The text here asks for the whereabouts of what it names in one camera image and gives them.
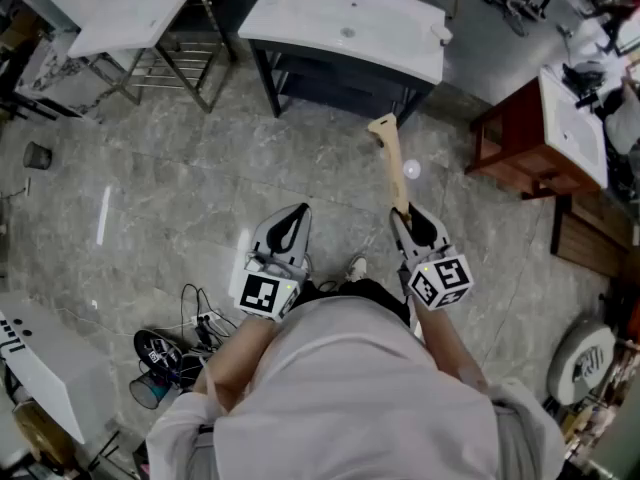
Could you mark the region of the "dark metal frame rack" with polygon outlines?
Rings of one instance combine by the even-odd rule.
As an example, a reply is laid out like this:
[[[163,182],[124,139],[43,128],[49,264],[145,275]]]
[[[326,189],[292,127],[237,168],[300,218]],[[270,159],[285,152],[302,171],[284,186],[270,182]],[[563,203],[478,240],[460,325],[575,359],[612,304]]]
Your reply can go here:
[[[141,103],[146,88],[177,89],[185,91],[202,111],[210,113],[215,100],[207,100],[203,91],[214,64],[222,54],[234,64],[238,55],[218,22],[218,12],[211,0],[187,0],[183,7],[198,7],[204,11],[214,35],[211,41],[189,41],[165,31],[155,46],[135,50],[128,68],[121,67],[107,53],[92,59],[83,57],[81,62],[110,89],[134,105]]]

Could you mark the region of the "large white sink basin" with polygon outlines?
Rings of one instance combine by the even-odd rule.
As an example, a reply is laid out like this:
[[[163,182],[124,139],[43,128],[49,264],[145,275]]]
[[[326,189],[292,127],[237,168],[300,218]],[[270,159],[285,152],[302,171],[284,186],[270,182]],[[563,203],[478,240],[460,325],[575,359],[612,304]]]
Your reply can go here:
[[[240,38],[293,44],[373,62],[439,84],[443,10],[418,0],[257,0]]]

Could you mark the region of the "wooden spatula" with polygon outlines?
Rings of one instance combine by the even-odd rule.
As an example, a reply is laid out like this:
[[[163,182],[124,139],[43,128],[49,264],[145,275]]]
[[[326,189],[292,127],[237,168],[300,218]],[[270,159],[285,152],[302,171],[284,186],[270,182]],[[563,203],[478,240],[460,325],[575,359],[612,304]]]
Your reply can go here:
[[[400,213],[405,224],[411,223],[409,200],[403,171],[396,116],[388,113],[371,121],[367,130],[383,149],[393,207]]]

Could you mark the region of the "black round labelled device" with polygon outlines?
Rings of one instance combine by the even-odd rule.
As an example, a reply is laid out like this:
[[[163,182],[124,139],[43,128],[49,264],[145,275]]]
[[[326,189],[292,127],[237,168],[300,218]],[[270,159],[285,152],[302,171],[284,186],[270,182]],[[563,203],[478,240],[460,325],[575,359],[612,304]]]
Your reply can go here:
[[[150,369],[174,370],[182,360],[182,352],[172,341],[155,331],[141,329],[134,334],[134,349],[139,359]]]

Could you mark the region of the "white rectangular sink top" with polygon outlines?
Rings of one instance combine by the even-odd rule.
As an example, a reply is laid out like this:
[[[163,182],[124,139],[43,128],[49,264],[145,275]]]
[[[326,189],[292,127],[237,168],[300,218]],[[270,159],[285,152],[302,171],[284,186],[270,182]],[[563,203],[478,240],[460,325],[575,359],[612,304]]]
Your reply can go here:
[[[103,0],[68,50],[71,58],[156,45],[187,0]]]

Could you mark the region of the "red-brown wooden vanity cabinet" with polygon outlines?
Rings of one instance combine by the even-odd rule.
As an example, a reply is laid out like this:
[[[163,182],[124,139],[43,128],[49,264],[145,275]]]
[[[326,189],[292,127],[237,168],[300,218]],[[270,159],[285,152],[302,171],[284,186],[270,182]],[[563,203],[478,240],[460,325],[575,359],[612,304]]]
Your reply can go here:
[[[543,73],[474,119],[475,153],[467,175],[491,177],[524,200],[595,192],[606,177],[596,177],[574,155],[552,141],[555,130]]]

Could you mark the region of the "wooden slatted rack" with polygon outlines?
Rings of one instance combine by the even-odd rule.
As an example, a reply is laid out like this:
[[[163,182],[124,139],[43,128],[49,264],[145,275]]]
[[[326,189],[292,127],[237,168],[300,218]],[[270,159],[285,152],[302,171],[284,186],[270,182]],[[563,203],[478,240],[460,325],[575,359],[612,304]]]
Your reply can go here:
[[[606,194],[556,197],[552,255],[615,278],[631,247],[632,222]]]

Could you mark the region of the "empty black mesh bin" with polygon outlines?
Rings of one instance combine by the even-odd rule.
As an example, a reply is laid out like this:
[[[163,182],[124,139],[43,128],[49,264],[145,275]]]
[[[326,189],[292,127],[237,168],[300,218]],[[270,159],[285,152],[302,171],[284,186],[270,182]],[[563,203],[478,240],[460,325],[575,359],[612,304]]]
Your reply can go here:
[[[24,150],[23,166],[27,169],[48,170],[53,159],[52,151],[33,141],[30,141]]]

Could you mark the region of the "person's white sneaker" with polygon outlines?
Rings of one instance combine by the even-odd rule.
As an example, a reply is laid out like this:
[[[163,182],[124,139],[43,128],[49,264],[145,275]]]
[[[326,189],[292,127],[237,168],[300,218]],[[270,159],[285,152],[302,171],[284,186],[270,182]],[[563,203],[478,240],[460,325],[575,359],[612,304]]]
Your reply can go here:
[[[351,261],[345,274],[345,281],[355,283],[367,277],[367,259],[363,255],[357,255]]]

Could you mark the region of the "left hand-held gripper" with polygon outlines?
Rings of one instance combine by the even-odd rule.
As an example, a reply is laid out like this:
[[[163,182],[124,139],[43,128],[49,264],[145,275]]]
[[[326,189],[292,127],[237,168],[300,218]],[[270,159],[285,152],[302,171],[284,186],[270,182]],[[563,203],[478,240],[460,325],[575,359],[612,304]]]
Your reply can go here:
[[[274,322],[283,320],[309,278],[310,263],[304,255],[310,227],[307,203],[284,207],[258,225],[253,252],[246,253],[244,265],[234,268],[232,275],[230,296],[236,309]]]

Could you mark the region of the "marble patterned counter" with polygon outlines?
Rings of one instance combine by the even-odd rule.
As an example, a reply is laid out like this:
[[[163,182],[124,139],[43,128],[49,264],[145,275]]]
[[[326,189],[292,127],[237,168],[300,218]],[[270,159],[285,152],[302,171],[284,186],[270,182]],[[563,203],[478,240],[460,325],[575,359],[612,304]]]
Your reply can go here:
[[[97,59],[89,67],[68,56],[78,33],[55,31],[36,46],[16,84],[15,92],[65,117],[93,121],[99,104],[116,90],[118,68]]]

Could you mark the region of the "person's white shirt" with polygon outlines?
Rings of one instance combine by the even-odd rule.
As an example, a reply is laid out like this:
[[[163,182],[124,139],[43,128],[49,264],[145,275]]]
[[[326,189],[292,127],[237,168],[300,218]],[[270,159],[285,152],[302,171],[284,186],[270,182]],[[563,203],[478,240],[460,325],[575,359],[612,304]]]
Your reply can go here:
[[[191,390],[157,420],[150,480],[557,480],[563,436],[520,381],[476,391],[365,298],[276,324],[231,411]]]

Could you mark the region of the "white power strip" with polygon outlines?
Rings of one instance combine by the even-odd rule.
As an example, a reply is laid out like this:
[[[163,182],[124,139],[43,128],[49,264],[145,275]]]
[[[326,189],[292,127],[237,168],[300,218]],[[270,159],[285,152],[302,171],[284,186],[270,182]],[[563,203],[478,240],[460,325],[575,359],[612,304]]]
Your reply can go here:
[[[222,332],[225,330],[224,320],[221,315],[215,311],[200,312],[199,314],[191,317],[191,323],[193,326],[198,324],[204,324],[214,330]]]

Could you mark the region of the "bicycle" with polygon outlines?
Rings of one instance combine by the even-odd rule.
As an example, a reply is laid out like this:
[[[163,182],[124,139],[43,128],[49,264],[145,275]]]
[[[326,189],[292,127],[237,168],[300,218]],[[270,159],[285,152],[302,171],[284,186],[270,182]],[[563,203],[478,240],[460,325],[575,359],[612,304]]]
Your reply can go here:
[[[502,17],[511,30],[521,38],[529,35],[525,21],[541,23],[546,15],[532,0],[483,0],[485,3],[499,8]]]

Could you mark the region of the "person's right forearm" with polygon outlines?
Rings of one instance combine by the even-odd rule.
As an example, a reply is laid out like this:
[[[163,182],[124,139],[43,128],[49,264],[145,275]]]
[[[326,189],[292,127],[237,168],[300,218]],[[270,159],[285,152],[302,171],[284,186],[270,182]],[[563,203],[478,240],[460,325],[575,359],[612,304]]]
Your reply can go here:
[[[429,310],[418,298],[411,297],[427,351],[438,369],[480,393],[487,393],[488,383],[449,316],[443,309]]]

